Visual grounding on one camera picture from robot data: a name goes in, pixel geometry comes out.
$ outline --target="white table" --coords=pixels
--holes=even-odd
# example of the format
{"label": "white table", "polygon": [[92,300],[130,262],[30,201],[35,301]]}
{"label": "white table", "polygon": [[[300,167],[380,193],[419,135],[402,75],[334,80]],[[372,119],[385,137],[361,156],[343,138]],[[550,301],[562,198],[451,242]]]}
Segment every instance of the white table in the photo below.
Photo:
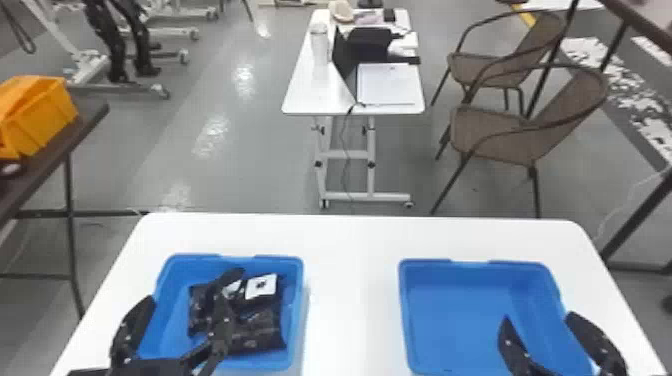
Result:
{"label": "white table", "polygon": [[[391,27],[393,32],[408,31],[403,39],[395,40],[392,45],[413,52],[418,47],[417,33],[412,31],[408,11],[395,9],[397,21]],[[314,22],[323,22],[329,26],[329,40],[333,43],[336,21],[327,9],[318,9],[313,12],[309,25]],[[376,127],[375,115],[410,115],[420,114],[425,110],[425,100],[420,81],[420,70],[417,65],[412,66],[413,74],[409,77],[409,84],[404,87],[412,88],[413,104],[366,106],[356,105],[352,116],[367,118],[365,134],[367,138],[366,150],[348,151],[333,150],[331,133],[333,116],[345,115],[350,107],[355,105],[355,99],[348,90],[345,82],[338,74],[333,63],[327,66],[316,66],[313,60],[313,51],[310,43],[310,32],[307,28],[303,46],[296,61],[294,74],[289,82],[282,112],[286,115],[311,116],[315,132],[315,172],[320,196],[320,205],[327,207],[329,200],[354,201],[393,201],[411,204],[411,196],[407,193],[380,193],[375,192],[375,162],[376,162]],[[368,162],[366,192],[333,192],[326,189],[327,162],[329,159],[363,159]]]}
{"label": "white table", "polygon": [[107,366],[117,325],[154,291],[163,263],[176,252],[303,259],[305,334],[294,366],[281,375],[410,376],[397,276],[404,258],[542,262],[567,309],[611,337],[631,376],[665,374],[590,240],[571,222],[165,213],[135,228],[51,376]]}

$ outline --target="black cable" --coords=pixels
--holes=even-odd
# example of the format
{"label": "black cable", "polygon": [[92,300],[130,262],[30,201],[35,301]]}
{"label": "black cable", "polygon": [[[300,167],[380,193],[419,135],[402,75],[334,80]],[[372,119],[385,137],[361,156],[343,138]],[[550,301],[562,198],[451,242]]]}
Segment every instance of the black cable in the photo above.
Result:
{"label": "black cable", "polygon": [[9,27],[12,29],[21,49],[29,55],[34,54],[37,51],[37,46],[35,45],[35,42],[33,42],[33,38],[30,37],[26,29],[24,29],[16,18],[14,18],[14,15],[9,11],[9,8],[7,8],[2,0],[0,0],[0,9],[5,14]]}
{"label": "black cable", "polygon": [[348,196],[348,200],[350,202],[350,213],[355,214],[355,209],[352,206],[352,204],[355,202],[355,200],[352,198],[350,195],[350,192],[348,191],[348,179],[346,179],[346,176],[349,177],[350,174],[346,175],[346,171],[349,170],[350,168],[350,154],[348,153],[348,148],[345,145],[345,139],[343,137],[343,134],[345,133],[345,130],[348,129],[348,116],[352,114],[352,110],[355,109],[355,106],[357,105],[362,105],[365,106],[363,103],[355,103],[350,108],[348,108],[348,111],[345,113],[345,116],[343,117],[343,125],[341,126],[341,130],[338,132],[338,138],[341,141],[341,147],[343,148],[343,152],[345,153],[345,163],[343,164],[343,170],[341,171],[341,188],[343,189],[343,192],[345,192],[346,196]]}

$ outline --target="blue plastic bin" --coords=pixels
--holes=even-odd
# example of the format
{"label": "blue plastic bin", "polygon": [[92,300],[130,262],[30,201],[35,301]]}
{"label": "blue plastic bin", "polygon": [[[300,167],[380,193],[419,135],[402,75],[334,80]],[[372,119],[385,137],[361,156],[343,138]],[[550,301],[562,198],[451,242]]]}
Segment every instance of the blue plastic bin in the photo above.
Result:
{"label": "blue plastic bin", "polygon": [[282,290],[282,337],[286,349],[231,356],[217,369],[249,369],[281,371],[289,368],[294,359],[297,335],[301,326],[303,298],[303,262],[296,257],[225,257],[208,254],[176,254],[170,257],[156,283],[154,300],[156,310],[138,348],[143,359],[179,357],[205,339],[203,335],[187,336],[189,315],[189,286],[206,283],[224,271],[240,266],[245,277],[278,273]]}
{"label": "blue plastic bin", "polygon": [[415,373],[510,376],[497,347],[508,315],[535,361],[564,376],[592,374],[542,264],[404,260],[399,286],[406,356]]}

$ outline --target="cable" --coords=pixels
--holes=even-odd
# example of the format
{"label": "cable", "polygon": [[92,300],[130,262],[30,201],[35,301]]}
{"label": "cable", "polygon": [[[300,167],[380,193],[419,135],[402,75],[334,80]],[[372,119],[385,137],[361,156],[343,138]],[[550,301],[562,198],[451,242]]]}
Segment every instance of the cable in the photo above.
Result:
{"label": "cable", "polygon": [[348,108],[348,112],[345,113],[345,116],[343,117],[343,125],[341,126],[341,130],[338,132],[338,138],[341,141],[341,148],[343,148],[343,152],[345,153],[345,163],[343,164],[343,170],[341,170],[341,188],[343,189],[343,192],[345,192],[345,195],[348,196],[348,201],[350,202],[350,214],[355,214],[355,208],[352,206],[352,204],[355,202],[355,200],[352,198],[350,195],[350,192],[348,192],[348,179],[346,179],[346,176],[349,177],[350,174],[346,175],[346,171],[350,169],[350,153],[348,153],[348,148],[345,145],[345,139],[343,137],[343,134],[345,131],[349,128],[348,125],[348,116],[352,114],[352,110],[355,109],[355,106],[357,103],[353,104]]}
{"label": "cable", "polygon": [[655,179],[655,178],[657,178],[657,177],[660,177],[660,176],[664,175],[664,174],[667,173],[670,169],[672,169],[672,164],[668,164],[668,165],[665,166],[665,168],[662,169],[660,172],[657,172],[657,173],[655,173],[655,174],[653,174],[653,175],[651,175],[651,176],[645,178],[644,180],[640,180],[639,182],[633,184],[633,185],[630,187],[630,190],[628,191],[628,195],[627,195],[626,198],[625,198],[625,202],[623,202],[623,204],[622,204],[621,206],[618,206],[618,207],[616,207],[614,210],[612,210],[609,214],[607,214],[607,215],[604,217],[604,219],[602,220],[602,222],[600,222],[600,225],[597,227],[597,233],[595,234],[595,236],[594,236],[593,239],[592,239],[592,240],[593,240],[593,243],[596,243],[598,240],[600,240],[600,239],[602,238],[602,236],[604,235],[604,230],[605,230],[605,228],[606,228],[607,222],[609,222],[609,220],[610,220],[612,217],[614,217],[616,214],[621,213],[623,210],[625,210],[625,209],[630,205],[630,201],[632,201],[632,199],[634,198],[634,196],[635,196],[635,191],[637,190],[637,188],[641,187],[642,185],[644,185],[644,184],[650,182],[651,180],[653,180],[653,179]]}
{"label": "cable", "polygon": [[26,29],[24,29],[16,18],[14,18],[14,15],[9,11],[9,8],[7,8],[2,0],[0,0],[0,10],[5,14],[9,27],[12,29],[21,49],[29,55],[34,54],[37,51],[37,46],[35,45],[35,42],[33,42],[33,38],[30,37],[30,34],[28,34]]}

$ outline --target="yellow plastic crate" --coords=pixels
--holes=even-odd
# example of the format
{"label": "yellow plastic crate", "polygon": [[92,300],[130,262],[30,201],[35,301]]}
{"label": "yellow plastic crate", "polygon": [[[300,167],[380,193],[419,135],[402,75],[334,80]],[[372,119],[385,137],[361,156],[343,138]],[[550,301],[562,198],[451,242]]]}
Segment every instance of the yellow plastic crate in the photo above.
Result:
{"label": "yellow plastic crate", "polygon": [[0,157],[35,154],[77,115],[64,78],[12,77],[0,85]]}

